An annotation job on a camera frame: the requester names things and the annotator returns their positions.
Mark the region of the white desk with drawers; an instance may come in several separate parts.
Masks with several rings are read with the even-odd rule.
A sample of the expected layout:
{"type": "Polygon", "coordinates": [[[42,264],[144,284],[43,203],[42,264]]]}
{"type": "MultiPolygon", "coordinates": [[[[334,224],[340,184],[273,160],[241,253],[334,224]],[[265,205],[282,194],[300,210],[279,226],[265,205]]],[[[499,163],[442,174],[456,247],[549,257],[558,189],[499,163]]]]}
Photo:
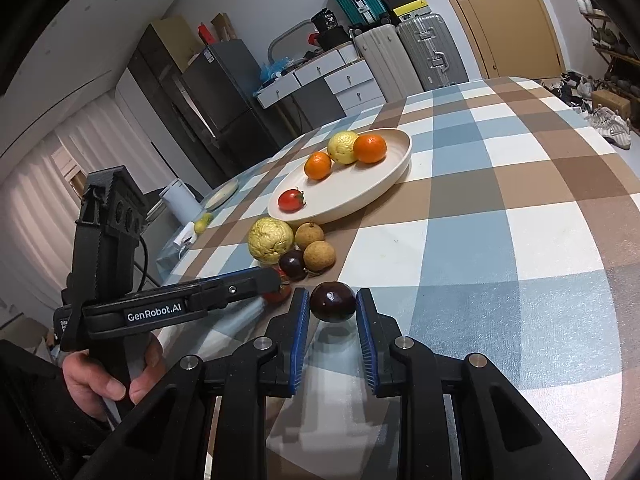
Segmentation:
{"type": "Polygon", "coordinates": [[[305,62],[295,70],[289,70],[272,84],[258,90],[256,99],[263,108],[268,108],[307,84],[329,76],[360,60],[360,55],[353,44],[342,44],[305,62]]]}

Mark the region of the silver suitcase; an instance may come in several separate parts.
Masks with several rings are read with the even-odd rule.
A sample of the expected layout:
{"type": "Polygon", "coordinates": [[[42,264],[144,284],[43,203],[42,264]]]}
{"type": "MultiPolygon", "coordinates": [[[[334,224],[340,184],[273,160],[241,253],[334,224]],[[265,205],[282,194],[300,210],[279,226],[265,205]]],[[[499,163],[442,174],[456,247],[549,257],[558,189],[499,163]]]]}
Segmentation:
{"type": "Polygon", "coordinates": [[[397,27],[397,33],[424,90],[469,81],[454,38],[439,14],[410,18],[397,27]]]}

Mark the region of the dark purple plum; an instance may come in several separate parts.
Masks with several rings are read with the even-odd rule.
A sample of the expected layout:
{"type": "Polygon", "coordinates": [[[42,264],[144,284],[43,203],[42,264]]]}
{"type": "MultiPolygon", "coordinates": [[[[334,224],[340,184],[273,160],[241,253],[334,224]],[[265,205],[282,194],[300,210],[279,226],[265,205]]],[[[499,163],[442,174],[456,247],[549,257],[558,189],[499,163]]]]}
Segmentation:
{"type": "Polygon", "coordinates": [[[279,266],[291,281],[301,281],[307,276],[304,253],[299,249],[285,252],[279,259],[279,266]]]}
{"type": "Polygon", "coordinates": [[[352,289],[341,282],[324,282],[312,291],[309,309],[320,321],[343,322],[354,315],[356,297],[352,289]]]}

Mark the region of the black refrigerator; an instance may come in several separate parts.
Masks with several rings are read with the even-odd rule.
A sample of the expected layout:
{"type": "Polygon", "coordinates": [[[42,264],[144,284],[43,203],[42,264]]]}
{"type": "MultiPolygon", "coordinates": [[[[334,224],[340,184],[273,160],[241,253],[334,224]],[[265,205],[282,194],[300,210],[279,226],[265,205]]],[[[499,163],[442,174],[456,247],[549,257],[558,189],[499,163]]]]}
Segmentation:
{"type": "Polygon", "coordinates": [[[242,40],[206,46],[182,16],[157,18],[146,26],[128,70],[212,188],[292,140],[280,114],[254,96],[260,67],[242,40]]]}

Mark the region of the wrinkled yellow guava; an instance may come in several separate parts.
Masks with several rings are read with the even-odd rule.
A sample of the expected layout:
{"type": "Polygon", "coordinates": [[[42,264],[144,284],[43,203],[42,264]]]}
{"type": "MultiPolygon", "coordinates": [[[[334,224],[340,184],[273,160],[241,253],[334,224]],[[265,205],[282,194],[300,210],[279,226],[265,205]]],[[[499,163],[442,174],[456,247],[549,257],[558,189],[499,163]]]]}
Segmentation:
{"type": "Polygon", "coordinates": [[[274,266],[294,245],[294,233],[285,222],[270,217],[258,218],[247,234],[248,251],[263,264],[274,266]]]}

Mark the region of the brown longan fruit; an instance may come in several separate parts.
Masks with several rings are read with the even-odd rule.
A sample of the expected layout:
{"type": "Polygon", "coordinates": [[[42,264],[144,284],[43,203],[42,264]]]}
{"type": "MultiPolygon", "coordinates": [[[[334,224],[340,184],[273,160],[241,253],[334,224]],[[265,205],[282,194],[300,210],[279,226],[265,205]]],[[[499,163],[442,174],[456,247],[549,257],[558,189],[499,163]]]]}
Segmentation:
{"type": "Polygon", "coordinates": [[[325,240],[316,240],[306,247],[303,257],[309,271],[321,272],[334,265],[336,252],[333,246],[325,240]]]}
{"type": "Polygon", "coordinates": [[[310,244],[319,240],[324,240],[324,231],[314,222],[303,223],[294,235],[294,242],[299,250],[305,250],[310,244]]]}

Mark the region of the large cream plate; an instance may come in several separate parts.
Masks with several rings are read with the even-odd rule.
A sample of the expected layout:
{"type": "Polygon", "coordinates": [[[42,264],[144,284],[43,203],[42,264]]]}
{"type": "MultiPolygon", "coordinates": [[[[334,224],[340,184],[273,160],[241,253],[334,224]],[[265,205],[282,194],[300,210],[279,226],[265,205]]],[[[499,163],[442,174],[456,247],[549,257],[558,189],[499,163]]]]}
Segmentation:
{"type": "Polygon", "coordinates": [[[313,221],[326,224],[344,218],[368,206],[386,193],[410,165],[412,139],[405,131],[394,128],[374,129],[387,144],[386,156],[373,165],[355,162],[335,164],[321,181],[313,181],[304,173],[304,165],[293,169],[271,194],[267,212],[271,218],[299,226],[313,221]],[[298,211],[285,212],[278,198],[287,190],[303,193],[305,205],[298,211]]]}

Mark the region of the small beige plate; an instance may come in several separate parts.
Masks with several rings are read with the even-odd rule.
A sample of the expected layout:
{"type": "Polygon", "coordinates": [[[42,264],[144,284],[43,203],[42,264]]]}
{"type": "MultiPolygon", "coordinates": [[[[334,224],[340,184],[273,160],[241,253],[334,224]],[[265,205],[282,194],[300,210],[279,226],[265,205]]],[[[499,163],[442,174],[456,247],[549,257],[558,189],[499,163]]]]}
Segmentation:
{"type": "Polygon", "coordinates": [[[238,190],[238,187],[238,180],[229,180],[209,196],[209,198],[204,202],[204,208],[207,211],[215,210],[225,203],[238,190]]]}

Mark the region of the wooden door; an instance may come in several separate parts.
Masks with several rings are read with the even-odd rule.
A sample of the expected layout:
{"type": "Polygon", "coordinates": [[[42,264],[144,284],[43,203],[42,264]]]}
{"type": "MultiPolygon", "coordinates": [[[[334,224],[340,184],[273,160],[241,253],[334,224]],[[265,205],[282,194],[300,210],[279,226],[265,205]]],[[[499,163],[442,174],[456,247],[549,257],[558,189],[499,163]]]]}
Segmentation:
{"type": "Polygon", "coordinates": [[[564,63],[542,0],[449,0],[488,77],[560,76],[564,63]]]}

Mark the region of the oblong red tomato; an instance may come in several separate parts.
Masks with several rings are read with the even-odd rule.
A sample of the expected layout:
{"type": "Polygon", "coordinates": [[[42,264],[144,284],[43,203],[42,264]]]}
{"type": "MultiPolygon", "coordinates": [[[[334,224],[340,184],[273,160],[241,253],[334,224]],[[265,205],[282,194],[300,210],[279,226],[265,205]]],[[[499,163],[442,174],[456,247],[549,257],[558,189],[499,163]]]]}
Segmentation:
{"type": "Polygon", "coordinates": [[[280,275],[280,286],[278,290],[276,292],[266,292],[262,294],[262,298],[265,299],[267,304],[280,304],[284,300],[287,300],[292,292],[291,280],[280,268],[277,268],[277,272],[280,275]]]}

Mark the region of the white curtain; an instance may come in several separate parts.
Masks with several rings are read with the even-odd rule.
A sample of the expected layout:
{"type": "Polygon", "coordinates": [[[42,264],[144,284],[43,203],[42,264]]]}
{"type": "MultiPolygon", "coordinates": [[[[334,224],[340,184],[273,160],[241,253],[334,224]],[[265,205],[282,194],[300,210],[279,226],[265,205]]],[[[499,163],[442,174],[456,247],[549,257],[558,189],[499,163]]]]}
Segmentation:
{"type": "Polygon", "coordinates": [[[65,177],[124,165],[142,192],[174,180],[118,92],[48,133],[1,183],[1,300],[48,324],[70,272],[80,197],[65,177]]]}

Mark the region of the large orange mandarin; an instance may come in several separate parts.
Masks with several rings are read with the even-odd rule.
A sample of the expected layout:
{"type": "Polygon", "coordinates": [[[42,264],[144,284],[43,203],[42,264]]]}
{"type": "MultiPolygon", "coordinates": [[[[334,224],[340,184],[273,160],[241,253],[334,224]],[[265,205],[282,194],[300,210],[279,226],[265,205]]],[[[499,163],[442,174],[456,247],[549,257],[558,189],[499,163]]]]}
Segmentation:
{"type": "Polygon", "coordinates": [[[354,155],[358,162],[364,164],[377,164],[383,160],[387,153],[387,144],[385,139],[378,134],[367,133],[360,134],[354,146],[354,155]]]}

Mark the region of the red tomato with stem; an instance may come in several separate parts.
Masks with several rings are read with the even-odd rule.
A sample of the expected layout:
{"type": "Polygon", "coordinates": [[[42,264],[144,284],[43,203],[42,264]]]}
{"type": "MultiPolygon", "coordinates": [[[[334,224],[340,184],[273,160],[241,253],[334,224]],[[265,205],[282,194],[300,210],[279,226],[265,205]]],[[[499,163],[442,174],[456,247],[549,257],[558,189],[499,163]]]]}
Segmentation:
{"type": "Polygon", "coordinates": [[[303,209],[306,205],[304,192],[299,188],[290,188],[278,197],[278,207],[280,211],[292,214],[303,209]]]}

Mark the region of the beige suitcase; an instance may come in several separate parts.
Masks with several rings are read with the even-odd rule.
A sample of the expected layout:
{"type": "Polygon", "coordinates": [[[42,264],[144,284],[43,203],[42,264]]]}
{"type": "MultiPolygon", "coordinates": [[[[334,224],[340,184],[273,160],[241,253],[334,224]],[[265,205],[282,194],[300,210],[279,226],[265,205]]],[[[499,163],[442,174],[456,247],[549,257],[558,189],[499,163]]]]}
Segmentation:
{"type": "Polygon", "coordinates": [[[381,25],[363,32],[355,37],[355,44],[387,102],[397,102],[423,91],[394,25],[381,25]]]}

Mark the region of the smooth yellow guava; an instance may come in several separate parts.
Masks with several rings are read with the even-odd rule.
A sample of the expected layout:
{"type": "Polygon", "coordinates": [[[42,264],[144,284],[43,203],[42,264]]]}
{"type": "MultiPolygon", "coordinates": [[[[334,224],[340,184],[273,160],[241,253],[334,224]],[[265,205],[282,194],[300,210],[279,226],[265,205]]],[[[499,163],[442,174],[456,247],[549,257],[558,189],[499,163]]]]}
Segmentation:
{"type": "Polygon", "coordinates": [[[337,164],[348,166],[357,160],[355,143],[359,134],[350,130],[335,133],[328,142],[328,154],[337,164]]]}

